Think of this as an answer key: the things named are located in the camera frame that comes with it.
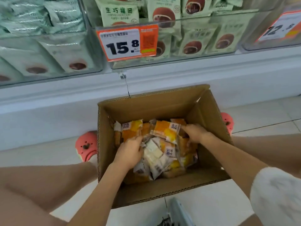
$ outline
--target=glass display case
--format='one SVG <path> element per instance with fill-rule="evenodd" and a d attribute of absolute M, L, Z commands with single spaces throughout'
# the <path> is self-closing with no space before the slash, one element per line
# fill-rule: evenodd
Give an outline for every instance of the glass display case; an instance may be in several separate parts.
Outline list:
<path fill-rule="evenodd" d="M 286 0 L 261 18 L 264 20 L 254 20 L 250 35 L 242 43 L 245 51 L 301 44 L 301 0 Z"/>
<path fill-rule="evenodd" d="M 0 86 L 102 70 L 78 0 L 0 0 Z"/>
<path fill-rule="evenodd" d="M 112 69 L 233 54 L 284 0 L 82 0 L 96 30 L 157 23 L 156 55 L 110 62 Z"/>

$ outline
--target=hand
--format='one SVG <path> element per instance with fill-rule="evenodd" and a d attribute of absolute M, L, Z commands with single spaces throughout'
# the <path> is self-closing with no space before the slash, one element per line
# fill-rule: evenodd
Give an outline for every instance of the hand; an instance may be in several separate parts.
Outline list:
<path fill-rule="evenodd" d="M 142 136 L 133 137 L 122 143 L 117 150 L 114 163 L 127 171 L 134 168 L 143 156 L 143 150 L 139 150 Z"/>
<path fill-rule="evenodd" d="M 189 142 L 192 143 L 202 143 L 205 136 L 210 134 L 210 132 L 207 132 L 206 129 L 201 127 L 199 124 L 188 124 L 186 126 L 181 125 L 181 129 L 189 135 Z"/>

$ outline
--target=pink slipper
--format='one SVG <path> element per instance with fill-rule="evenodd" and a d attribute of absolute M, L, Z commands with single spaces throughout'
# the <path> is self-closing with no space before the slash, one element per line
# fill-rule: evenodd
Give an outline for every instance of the pink slipper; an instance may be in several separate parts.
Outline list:
<path fill-rule="evenodd" d="M 221 113 L 222 119 L 228 129 L 228 133 L 232 135 L 234 128 L 234 120 L 228 113 Z"/>
<path fill-rule="evenodd" d="M 83 134 L 77 139 L 75 148 L 83 162 L 89 161 L 93 155 L 97 154 L 97 134 L 94 132 Z"/>

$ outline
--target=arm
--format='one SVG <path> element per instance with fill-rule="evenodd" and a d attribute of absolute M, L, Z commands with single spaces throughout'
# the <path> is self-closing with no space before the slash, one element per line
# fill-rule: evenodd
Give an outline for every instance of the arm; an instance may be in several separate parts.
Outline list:
<path fill-rule="evenodd" d="M 108 216 L 126 173 L 142 158 L 139 151 L 142 137 L 127 140 L 121 144 L 114 162 L 109 165 L 99 184 L 78 210 L 67 226 L 105 226 Z"/>
<path fill-rule="evenodd" d="M 268 165 L 220 140 L 201 126 L 189 124 L 181 128 L 189 135 L 190 141 L 202 144 L 213 154 L 229 176 L 250 198 L 250 190 L 255 176 Z"/>

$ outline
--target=price tag holder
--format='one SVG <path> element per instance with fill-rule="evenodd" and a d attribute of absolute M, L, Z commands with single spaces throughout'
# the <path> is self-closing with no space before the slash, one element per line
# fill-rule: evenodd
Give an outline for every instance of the price tag holder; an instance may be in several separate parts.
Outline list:
<path fill-rule="evenodd" d="M 109 62 L 155 56 L 157 24 L 97 30 L 100 44 Z"/>
<path fill-rule="evenodd" d="M 294 38 L 301 31 L 301 11 L 283 13 L 256 41 Z"/>

